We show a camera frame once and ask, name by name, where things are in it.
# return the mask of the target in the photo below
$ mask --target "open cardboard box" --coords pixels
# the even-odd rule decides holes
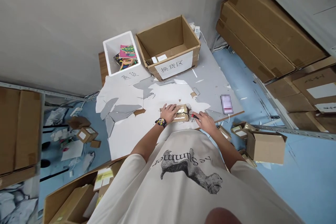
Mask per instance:
[[[201,43],[184,16],[179,16],[135,35],[148,70],[162,81],[197,67]],[[154,63],[152,58],[166,55]]]

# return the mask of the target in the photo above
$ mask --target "gray wall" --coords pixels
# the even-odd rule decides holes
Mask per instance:
[[[221,0],[0,0],[0,81],[86,95],[103,41],[184,14],[208,44]]]

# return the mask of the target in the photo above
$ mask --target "black watch strap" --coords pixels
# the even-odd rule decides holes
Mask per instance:
[[[167,122],[163,118],[159,118],[155,121],[156,124],[159,124],[160,126],[163,126],[164,128],[167,126]]]

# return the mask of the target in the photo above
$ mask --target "printed label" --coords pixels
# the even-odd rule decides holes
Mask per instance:
[[[336,103],[321,103],[316,104],[315,107],[324,113],[335,113],[336,112]]]
[[[315,98],[323,98],[323,97],[329,97],[329,96],[336,96],[336,85],[334,82],[312,87],[307,89],[307,91]]]
[[[162,79],[167,79],[191,68],[193,64],[193,51],[187,52],[175,59],[155,66]]]

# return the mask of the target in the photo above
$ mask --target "white cable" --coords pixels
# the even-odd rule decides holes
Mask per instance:
[[[201,34],[202,34],[202,36],[203,36],[203,38],[204,38],[205,43],[208,44],[207,41],[205,40],[205,37],[204,37],[204,35],[203,35],[203,32],[202,32],[201,30],[200,30],[200,32],[201,32]]]

